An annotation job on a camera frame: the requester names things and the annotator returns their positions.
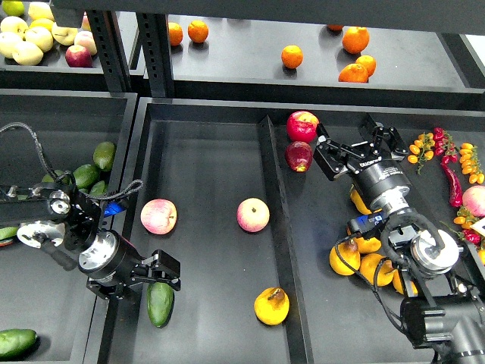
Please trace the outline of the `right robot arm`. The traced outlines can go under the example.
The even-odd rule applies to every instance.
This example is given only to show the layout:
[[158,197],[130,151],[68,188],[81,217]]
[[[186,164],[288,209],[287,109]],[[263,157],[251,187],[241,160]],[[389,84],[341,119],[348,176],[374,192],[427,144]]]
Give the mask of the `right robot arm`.
[[408,150],[394,127],[366,117],[360,143],[333,140],[316,128],[314,160],[330,180],[349,175],[369,213],[347,224],[334,251],[356,238],[377,238],[383,261],[397,270],[404,298],[391,323],[416,349],[430,348],[436,363],[484,361],[484,268],[471,244],[461,242],[406,201],[411,182],[401,161]]

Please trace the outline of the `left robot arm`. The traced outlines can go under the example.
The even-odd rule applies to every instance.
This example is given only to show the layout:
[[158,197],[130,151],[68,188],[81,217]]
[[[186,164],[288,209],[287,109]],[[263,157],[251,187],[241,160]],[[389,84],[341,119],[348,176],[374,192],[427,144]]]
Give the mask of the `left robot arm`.
[[107,196],[85,194],[71,172],[55,173],[30,126],[14,122],[1,131],[13,129],[30,134],[41,166],[53,180],[32,187],[3,185],[2,227],[16,226],[22,243],[40,249],[64,270],[79,269],[88,278],[87,288],[103,300],[120,299],[132,286],[143,283],[166,283],[180,290],[180,263],[175,258],[160,249],[142,257],[130,241],[101,226],[106,206],[138,192],[141,180]]

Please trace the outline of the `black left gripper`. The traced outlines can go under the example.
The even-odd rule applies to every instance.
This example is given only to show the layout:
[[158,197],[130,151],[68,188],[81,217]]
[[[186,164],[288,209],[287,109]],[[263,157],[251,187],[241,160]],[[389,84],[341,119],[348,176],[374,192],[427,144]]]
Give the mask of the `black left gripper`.
[[119,233],[100,230],[79,254],[78,268],[88,277],[86,287],[103,300],[121,299],[135,284],[165,283],[180,291],[180,262],[161,249],[141,257]]

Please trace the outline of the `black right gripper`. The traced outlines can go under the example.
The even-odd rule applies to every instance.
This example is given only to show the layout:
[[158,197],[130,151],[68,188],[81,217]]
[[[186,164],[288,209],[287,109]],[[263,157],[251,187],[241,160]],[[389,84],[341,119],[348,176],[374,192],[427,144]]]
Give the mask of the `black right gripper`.
[[408,156],[408,147],[398,130],[366,114],[359,133],[365,140],[361,161],[355,147],[335,142],[319,124],[314,161],[328,180],[351,174],[356,190],[369,209],[408,208],[405,197],[411,182],[398,163]]

